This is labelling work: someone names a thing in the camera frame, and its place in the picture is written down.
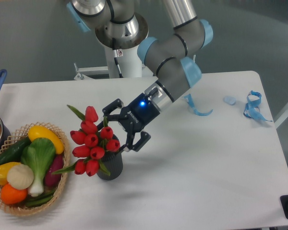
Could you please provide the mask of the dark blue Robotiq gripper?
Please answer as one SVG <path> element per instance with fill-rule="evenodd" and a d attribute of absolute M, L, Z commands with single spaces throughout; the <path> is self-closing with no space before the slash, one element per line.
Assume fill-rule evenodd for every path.
<path fill-rule="evenodd" d="M 111 115 L 116 109 L 120 109 L 120 113 Z M 102 112 L 103 118 L 97 125 L 98 131 L 106 127 L 111 121 L 118 122 L 127 132 L 126 143 L 121 147 L 121 150 L 126 152 L 130 150 L 138 152 L 150 140 L 151 135 L 142 130 L 160 114 L 144 93 L 141 93 L 126 106 L 118 98 L 104 107 Z M 134 136 L 139 132 L 140 139 L 133 144 Z"/>

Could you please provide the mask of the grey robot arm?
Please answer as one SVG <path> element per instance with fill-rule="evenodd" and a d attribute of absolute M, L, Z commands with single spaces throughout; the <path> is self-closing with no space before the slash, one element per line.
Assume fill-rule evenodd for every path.
<path fill-rule="evenodd" d="M 212 26 L 198 19 L 190 0 L 165 0 L 174 34 L 160 42 L 144 39 L 137 55 L 157 80 L 128 105 L 120 99 L 103 108 L 107 121 L 116 121 L 126 131 L 126 142 L 116 152 L 139 151 L 150 139 L 144 127 L 192 88 L 202 76 L 190 58 L 213 39 Z"/>

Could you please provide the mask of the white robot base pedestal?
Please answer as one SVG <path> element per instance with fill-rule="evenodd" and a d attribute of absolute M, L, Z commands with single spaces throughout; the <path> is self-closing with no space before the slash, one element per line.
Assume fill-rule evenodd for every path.
<path fill-rule="evenodd" d="M 125 23 L 108 22 L 96 28 L 95 33 L 104 47 L 110 78 L 142 76 L 142 61 L 137 49 L 148 36 L 148 25 L 143 16 L 135 13 Z"/>

